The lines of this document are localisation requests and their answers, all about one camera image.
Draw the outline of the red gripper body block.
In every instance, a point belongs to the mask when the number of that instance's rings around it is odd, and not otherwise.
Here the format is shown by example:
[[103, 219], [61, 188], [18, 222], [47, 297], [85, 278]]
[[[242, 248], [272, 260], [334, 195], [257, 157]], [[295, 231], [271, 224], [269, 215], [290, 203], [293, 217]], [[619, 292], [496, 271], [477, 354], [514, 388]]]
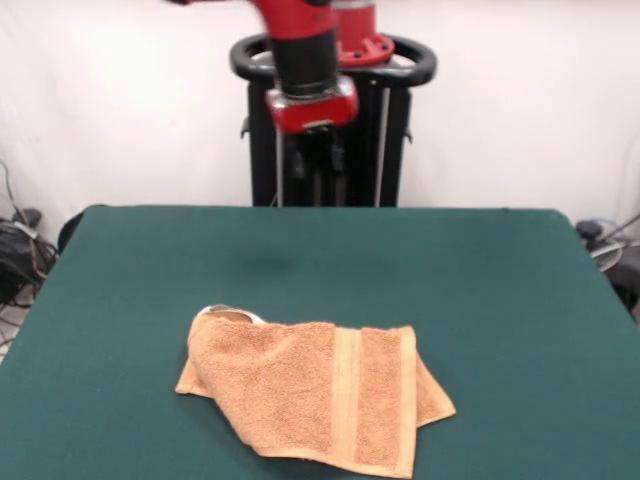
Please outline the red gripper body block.
[[357, 88], [350, 77], [338, 77], [335, 88], [309, 99], [294, 99], [273, 88], [265, 102], [280, 133], [302, 134], [320, 127], [340, 127], [353, 121], [359, 111]]

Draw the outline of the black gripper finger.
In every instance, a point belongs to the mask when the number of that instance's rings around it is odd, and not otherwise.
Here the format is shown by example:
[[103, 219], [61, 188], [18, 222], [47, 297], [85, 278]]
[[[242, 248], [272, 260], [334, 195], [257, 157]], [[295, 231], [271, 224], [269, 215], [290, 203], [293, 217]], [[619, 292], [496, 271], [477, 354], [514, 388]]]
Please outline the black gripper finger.
[[305, 161], [298, 148], [297, 140], [293, 137], [285, 138], [285, 160], [287, 175], [293, 179], [305, 177]]
[[341, 134], [338, 130], [329, 131], [329, 169], [331, 171], [343, 171], [344, 167], [344, 147]]

